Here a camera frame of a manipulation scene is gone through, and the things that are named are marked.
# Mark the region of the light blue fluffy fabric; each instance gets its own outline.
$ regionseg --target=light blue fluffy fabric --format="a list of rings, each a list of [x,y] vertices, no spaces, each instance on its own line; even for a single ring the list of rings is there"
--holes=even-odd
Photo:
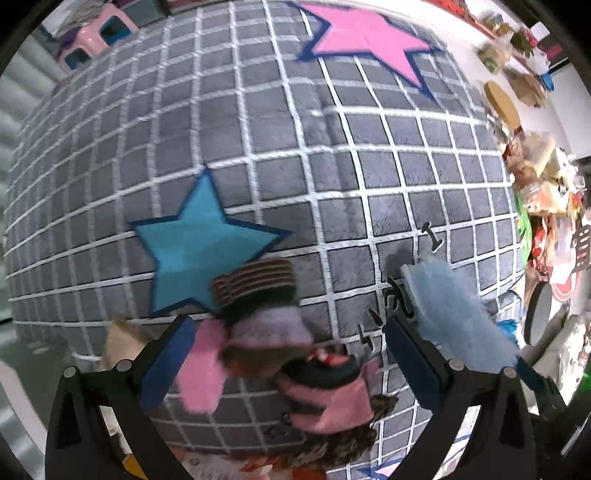
[[[471,370],[498,373],[514,367],[517,345],[487,314],[469,280],[443,260],[427,257],[402,267],[422,338],[441,345],[446,358],[457,358]]]

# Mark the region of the pink stool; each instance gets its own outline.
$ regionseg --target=pink stool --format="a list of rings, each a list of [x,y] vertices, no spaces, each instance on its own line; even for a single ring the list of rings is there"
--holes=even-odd
[[[118,40],[137,31],[138,27],[127,15],[113,4],[106,4],[101,14],[82,27],[74,42],[61,52],[59,63],[66,71],[73,72]]]

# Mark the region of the pink fabric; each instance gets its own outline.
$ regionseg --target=pink fabric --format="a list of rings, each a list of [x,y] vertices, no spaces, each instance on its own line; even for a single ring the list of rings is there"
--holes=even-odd
[[[421,87],[407,51],[430,50],[431,46],[404,30],[397,28],[376,12],[300,4],[306,10],[330,23],[328,31],[314,46],[315,54],[350,54],[356,51],[371,52],[378,60],[404,75],[409,82]]]
[[[305,387],[284,374],[278,374],[275,379],[277,387],[287,397],[325,408],[320,415],[291,413],[292,425],[304,432],[323,435],[343,432],[369,422],[374,416],[361,375],[335,390]]]
[[[177,385],[183,405],[194,413],[213,413],[227,373],[219,359],[226,345],[226,329],[217,319],[201,322],[195,343],[177,375]]]

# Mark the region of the blue star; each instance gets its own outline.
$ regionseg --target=blue star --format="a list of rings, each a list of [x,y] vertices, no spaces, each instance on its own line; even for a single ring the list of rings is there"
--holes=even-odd
[[[216,312],[210,282],[260,257],[291,233],[226,217],[209,169],[198,176],[177,215],[130,225],[157,265],[152,316],[188,303]]]

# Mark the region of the pink plush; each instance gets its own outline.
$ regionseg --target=pink plush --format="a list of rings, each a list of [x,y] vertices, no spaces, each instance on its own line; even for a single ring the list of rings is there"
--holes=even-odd
[[[367,386],[360,375],[356,380],[335,390],[305,387],[285,374],[275,376],[277,388],[293,400],[324,407],[317,414],[291,413],[291,424],[304,432],[319,435],[344,432],[368,423],[374,416],[369,404]]]
[[[193,413],[213,413],[227,373],[220,354],[226,345],[226,329],[217,319],[201,322],[195,343],[177,375],[177,385],[185,410]]]

